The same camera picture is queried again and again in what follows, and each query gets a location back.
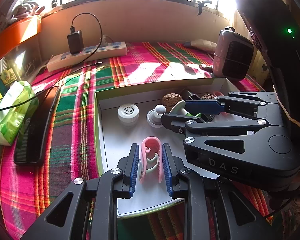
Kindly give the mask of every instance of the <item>striped tablecloth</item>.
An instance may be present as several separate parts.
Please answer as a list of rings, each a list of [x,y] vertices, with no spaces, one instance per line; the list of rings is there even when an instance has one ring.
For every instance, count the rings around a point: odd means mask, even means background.
[[[45,162],[42,167],[16,166],[13,146],[5,147],[0,169],[0,202],[5,227],[14,239],[22,234],[49,206],[49,204],[76,177],[93,179],[99,176],[94,147],[93,110],[94,92],[146,82],[187,78],[209,78],[199,64],[212,65],[203,51],[188,49],[181,44],[131,43],[123,57],[102,60],[98,67],[87,66],[72,74],[76,76],[66,85],[52,116],[48,131]],[[36,92],[51,86],[71,73],[71,69],[53,75],[34,86]],[[53,73],[45,72],[35,82]],[[262,88],[249,76],[235,83],[241,91],[259,91]],[[262,215],[268,214],[263,192],[236,184]],[[142,225],[145,239],[182,239],[182,204],[141,218],[119,222],[119,239],[137,239],[133,234]]]

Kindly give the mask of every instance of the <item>ribbed blue pad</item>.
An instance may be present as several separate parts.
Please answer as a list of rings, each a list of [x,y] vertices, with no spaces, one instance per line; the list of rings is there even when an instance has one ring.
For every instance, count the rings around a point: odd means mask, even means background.
[[[133,163],[132,163],[132,168],[130,173],[130,188],[129,188],[130,197],[133,197],[133,193],[136,190],[138,165],[139,165],[139,146],[137,145],[136,151],[134,153]]]
[[[162,145],[162,165],[163,165],[163,171],[164,171],[164,177],[166,179],[166,185],[167,185],[167,191],[169,193],[169,196],[172,197],[172,174],[168,162],[168,157],[166,153],[166,149]]]

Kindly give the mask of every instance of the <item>black smartphone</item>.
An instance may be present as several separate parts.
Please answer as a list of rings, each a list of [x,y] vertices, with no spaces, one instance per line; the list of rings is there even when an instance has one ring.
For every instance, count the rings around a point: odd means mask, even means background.
[[[43,164],[47,133],[59,94],[60,88],[55,87],[38,95],[38,108],[31,117],[25,118],[19,130],[13,157],[15,164],[36,166]]]

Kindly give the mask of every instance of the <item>white bottle cap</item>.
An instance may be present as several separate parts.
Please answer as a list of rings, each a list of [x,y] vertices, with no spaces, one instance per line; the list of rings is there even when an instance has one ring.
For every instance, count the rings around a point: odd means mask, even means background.
[[[124,104],[118,109],[118,117],[125,126],[133,126],[139,117],[139,108],[134,104]]]

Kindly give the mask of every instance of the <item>black power adapter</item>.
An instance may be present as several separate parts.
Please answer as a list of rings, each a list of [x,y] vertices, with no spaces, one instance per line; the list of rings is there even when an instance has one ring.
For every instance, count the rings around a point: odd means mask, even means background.
[[[82,32],[81,31],[76,32],[73,26],[71,26],[70,32],[71,33],[67,36],[68,45],[69,45],[71,55],[74,55],[83,51]]]

